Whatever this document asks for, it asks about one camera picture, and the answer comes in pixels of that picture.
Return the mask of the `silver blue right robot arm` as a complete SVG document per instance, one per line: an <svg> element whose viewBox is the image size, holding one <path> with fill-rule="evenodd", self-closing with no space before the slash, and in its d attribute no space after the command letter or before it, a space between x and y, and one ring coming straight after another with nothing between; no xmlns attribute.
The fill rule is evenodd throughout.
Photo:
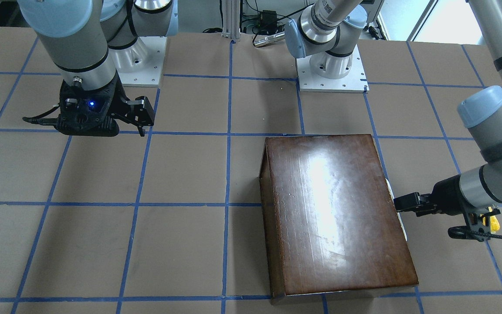
<svg viewBox="0 0 502 314"><path fill-rule="evenodd" d="M141 137L155 123L145 97L129 99L121 73L151 65L143 37L179 29L176 0L20 0L20 12L62 76L58 104L23 117L76 137L115 137L118 121Z"/></svg>

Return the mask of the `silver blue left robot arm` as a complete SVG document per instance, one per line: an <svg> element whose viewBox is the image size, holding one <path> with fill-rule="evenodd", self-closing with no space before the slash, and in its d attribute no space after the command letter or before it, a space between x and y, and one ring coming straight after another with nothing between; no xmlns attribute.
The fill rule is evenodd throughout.
<svg viewBox="0 0 502 314"><path fill-rule="evenodd" d="M502 78L502 0L471 0L469 6ZM319 55L319 75L341 78L345 70L328 74L325 62L349 57L365 24L366 12L358 0L319 0L306 7L298 20L285 24L285 42L296 59ZM485 164L439 181L430 194L396 198L398 212L454 216L502 204L502 87L494 85L466 98L458 105L458 114Z"/></svg>

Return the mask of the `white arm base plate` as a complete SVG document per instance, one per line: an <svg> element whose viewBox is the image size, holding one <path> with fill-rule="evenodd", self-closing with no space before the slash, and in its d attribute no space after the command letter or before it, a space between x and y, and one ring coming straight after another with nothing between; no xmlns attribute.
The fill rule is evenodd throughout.
<svg viewBox="0 0 502 314"><path fill-rule="evenodd" d="M129 48L109 49L125 87L159 87L167 37L139 37Z"/></svg>
<svg viewBox="0 0 502 314"><path fill-rule="evenodd" d="M296 59L301 91L364 93L370 90L358 46L351 55L336 57L327 52Z"/></svg>

